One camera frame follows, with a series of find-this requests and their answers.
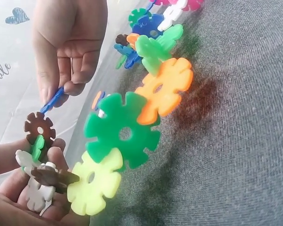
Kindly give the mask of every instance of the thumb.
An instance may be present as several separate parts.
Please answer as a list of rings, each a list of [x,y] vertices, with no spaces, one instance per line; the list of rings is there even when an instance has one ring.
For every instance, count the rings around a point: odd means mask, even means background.
[[[33,48],[41,101],[47,103],[59,85],[57,50],[69,38],[76,1],[37,0],[33,15]]]

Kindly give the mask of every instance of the brown plastic gear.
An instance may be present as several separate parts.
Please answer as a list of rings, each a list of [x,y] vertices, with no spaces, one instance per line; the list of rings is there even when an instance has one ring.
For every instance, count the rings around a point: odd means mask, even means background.
[[[24,124],[24,132],[29,132],[26,135],[26,139],[31,145],[34,144],[38,135],[42,135],[46,148],[50,148],[53,140],[56,138],[56,131],[51,128],[53,126],[52,121],[49,118],[44,119],[44,116],[41,112],[37,112],[36,114],[34,112],[30,113]]]
[[[54,186],[56,188],[56,192],[60,194],[67,192],[68,185],[80,180],[80,177],[76,174],[62,169],[56,172],[54,168],[44,165],[34,167],[31,174],[41,185]]]
[[[119,34],[116,38],[115,38],[115,42],[117,44],[121,44],[123,46],[127,46],[129,45],[128,41],[127,41],[127,36],[126,34]]]

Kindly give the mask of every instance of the dark blue plastic piece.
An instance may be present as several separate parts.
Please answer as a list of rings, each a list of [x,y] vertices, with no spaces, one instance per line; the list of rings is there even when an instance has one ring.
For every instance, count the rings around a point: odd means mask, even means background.
[[[43,108],[41,108],[40,112],[45,114],[49,109],[53,108],[55,103],[58,101],[58,99],[64,94],[64,87],[61,87],[58,89],[56,94],[53,96],[53,98],[46,104],[44,105]]]
[[[132,27],[132,33],[139,35],[146,35],[149,38],[156,39],[162,35],[157,27],[163,22],[164,16],[160,14],[153,14],[152,17],[144,15],[138,19],[137,23]]]
[[[134,52],[134,49],[127,47],[127,46],[123,46],[121,44],[115,44],[114,48],[122,55],[125,56],[129,56],[130,54],[132,54]]]
[[[140,63],[142,58],[134,51],[132,54],[128,56],[125,62],[125,69],[130,69],[135,63]]]
[[[96,105],[95,105],[95,107],[94,107],[94,110],[95,111],[97,111],[98,110],[98,104],[99,104],[99,102],[101,101],[101,99],[103,99],[104,97],[105,97],[105,91],[103,91],[103,92],[101,92],[101,94],[100,94],[100,96],[99,96],[99,99],[97,100],[97,102],[96,102]]]

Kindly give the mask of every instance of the white plastic piece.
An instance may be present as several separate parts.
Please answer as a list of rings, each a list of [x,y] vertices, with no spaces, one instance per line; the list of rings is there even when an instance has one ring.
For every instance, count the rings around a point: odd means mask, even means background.
[[[42,164],[56,169],[56,165],[52,162]],[[46,207],[46,202],[50,202],[56,188],[54,186],[44,186],[38,183],[33,177],[28,181],[28,190],[26,193],[27,207],[30,211],[41,212]]]
[[[102,118],[104,115],[105,115],[104,111],[101,110],[101,109],[99,109],[99,114],[98,114],[98,116],[99,116],[100,118]]]
[[[157,29],[162,32],[167,30],[173,25],[173,21],[178,20],[178,18],[183,13],[183,8],[188,4],[188,0],[178,0],[176,4],[169,6],[164,11],[164,20],[160,23]]]
[[[31,154],[21,150],[16,151],[16,161],[21,167],[24,167],[24,172],[30,177],[32,176],[31,171],[33,167],[38,167],[41,164],[39,161],[34,162]]]

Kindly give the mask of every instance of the blue heart print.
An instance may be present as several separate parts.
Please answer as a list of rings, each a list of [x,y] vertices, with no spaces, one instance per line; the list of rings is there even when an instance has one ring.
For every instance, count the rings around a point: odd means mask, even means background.
[[[7,24],[20,24],[26,21],[29,21],[29,18],[21,8],[14,8],[13,16],[9,16],[5,19],[5,23]]]

